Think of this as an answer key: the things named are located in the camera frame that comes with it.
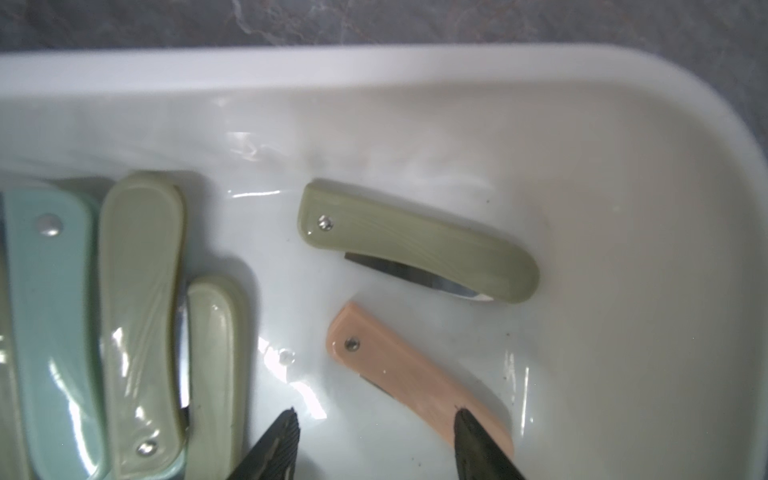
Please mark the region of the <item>white plastic storage box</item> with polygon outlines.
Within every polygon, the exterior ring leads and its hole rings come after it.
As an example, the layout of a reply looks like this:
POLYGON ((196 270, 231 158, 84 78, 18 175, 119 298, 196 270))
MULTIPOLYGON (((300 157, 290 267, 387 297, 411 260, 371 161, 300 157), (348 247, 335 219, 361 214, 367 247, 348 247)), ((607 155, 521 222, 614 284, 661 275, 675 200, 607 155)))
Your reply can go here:
POLYGON ((597 45, 5 54, 1 182, 161 171, 190 276, 251 305, 246 440, 299 416, 300 479, 452 479, 452 449, 326 352, 359 303, 511 428, 530 479, 767 472, 767 162, 688 71, 597 45), (306 244, 321 180, 517 241, 474 302, 306 244))

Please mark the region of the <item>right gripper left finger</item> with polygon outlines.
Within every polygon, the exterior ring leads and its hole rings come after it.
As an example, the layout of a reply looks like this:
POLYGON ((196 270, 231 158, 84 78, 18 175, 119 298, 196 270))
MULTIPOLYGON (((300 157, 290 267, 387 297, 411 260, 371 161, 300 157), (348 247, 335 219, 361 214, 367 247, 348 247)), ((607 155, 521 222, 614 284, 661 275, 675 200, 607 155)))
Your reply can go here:
POLYGON ((293 408, 284 410, 227 477, 228 480, 294 478, 300 426, 293 408))

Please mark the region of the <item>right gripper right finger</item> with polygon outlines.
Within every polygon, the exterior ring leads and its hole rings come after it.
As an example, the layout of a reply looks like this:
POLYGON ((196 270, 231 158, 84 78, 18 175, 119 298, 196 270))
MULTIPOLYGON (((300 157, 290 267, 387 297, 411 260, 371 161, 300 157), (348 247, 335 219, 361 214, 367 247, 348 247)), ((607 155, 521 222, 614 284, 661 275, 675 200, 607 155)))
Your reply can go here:
POLYGON ((514 463, 466 408, 454 419, 454 450, 460 480, 524 480, 514 463))

